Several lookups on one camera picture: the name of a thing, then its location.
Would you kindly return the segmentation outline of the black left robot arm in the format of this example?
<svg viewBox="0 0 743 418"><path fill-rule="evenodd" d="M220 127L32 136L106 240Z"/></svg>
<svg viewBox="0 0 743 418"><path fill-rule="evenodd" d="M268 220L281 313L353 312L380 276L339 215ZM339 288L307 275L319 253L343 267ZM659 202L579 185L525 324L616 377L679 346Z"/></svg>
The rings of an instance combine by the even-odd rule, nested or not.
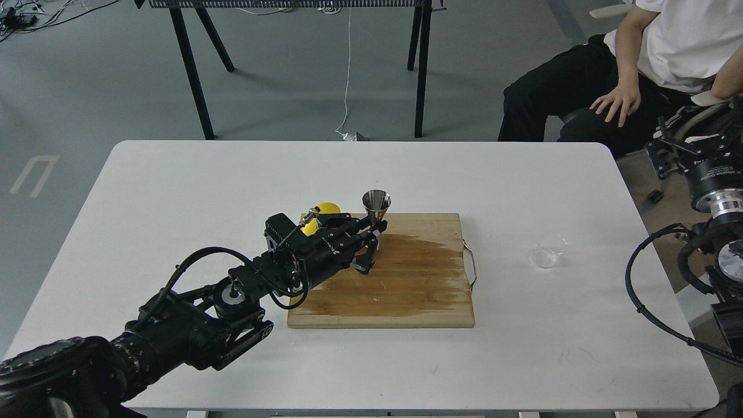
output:
<svg viewBox="0 0 743 418"><path fill-rule="evenodd" d="M366 275L387 222L373 215L321 214L299 224L267 219L268 250L253 259L221 247L186 257L119 337L69 338L2 362L3 417L138 417L124 406L185 363L222 370L267 338L260 300L295 297L346 268Z"/></svg>

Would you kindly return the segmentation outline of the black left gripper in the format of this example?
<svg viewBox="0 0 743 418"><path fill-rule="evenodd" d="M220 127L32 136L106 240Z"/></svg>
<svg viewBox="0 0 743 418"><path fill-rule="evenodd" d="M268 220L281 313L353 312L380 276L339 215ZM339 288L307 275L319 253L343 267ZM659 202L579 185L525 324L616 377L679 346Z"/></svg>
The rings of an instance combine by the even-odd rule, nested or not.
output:
<svg viewBox="0 0 743 418"><path fill-rule="evenodd" d="M264 283L271 291L309 291L347 268L368 275L374 267L382 231L369 230L368 217L335 212L315 219L311 236L282 212L265 222Z"/></svg>

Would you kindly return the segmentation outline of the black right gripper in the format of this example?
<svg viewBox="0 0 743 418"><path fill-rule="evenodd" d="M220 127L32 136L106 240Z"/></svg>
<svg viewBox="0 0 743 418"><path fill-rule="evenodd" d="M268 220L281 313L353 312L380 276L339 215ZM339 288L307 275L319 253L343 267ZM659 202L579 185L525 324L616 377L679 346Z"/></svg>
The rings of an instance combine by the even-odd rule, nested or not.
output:
<svg viewBox="0 0 743 418"><path fill-rule="evenodd" d="M741 212L741 151L728 151L740 142L741 99L706 107L693 121L691 145L674 138L666 119L658 117L658 127L645 143L657 178L664 181L679 172L682 158L682 174L695 211ZM697 155L697 148L704 153L725 152Z"/></svg>

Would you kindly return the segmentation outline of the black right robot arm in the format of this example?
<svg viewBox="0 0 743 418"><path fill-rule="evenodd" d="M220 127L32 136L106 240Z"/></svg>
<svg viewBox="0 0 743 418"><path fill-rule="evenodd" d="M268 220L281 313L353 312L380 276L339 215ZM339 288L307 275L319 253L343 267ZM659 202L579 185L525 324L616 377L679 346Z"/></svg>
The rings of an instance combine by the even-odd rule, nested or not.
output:
<svg viewBox="0 0 743 418"><path fill-rule="evenodd" d="M692 99L674 116L660 117L645 150L657 177L680 174L687 185L690 204L709 220L688 228L671 224L651 233L634 249L625 270L625 286L638 313L669 335L703 354L741 367L741 245L742 163L741 96L731 99ZM714 320L727 344L714 348L680 334L659 320L640 301L632 283L632 267L639 253L661 236L684 240L677 254L677 270L700 291L717 298Z"/></svg>

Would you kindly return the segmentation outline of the person's hand on lap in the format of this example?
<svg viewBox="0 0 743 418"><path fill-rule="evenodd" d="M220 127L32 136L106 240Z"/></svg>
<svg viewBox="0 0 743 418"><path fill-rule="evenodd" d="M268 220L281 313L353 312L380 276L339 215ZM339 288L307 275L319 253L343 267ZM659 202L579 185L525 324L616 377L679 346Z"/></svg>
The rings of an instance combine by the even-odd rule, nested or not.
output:
<svg viewBox="0 0 743 418"><path fill-rule="evenodd" d="M597 116L604 115L604 122L616 122L623 128L628 118L639 110L641 93L639 83L621 81L609 93L597 98L589 109Z"/></svg>

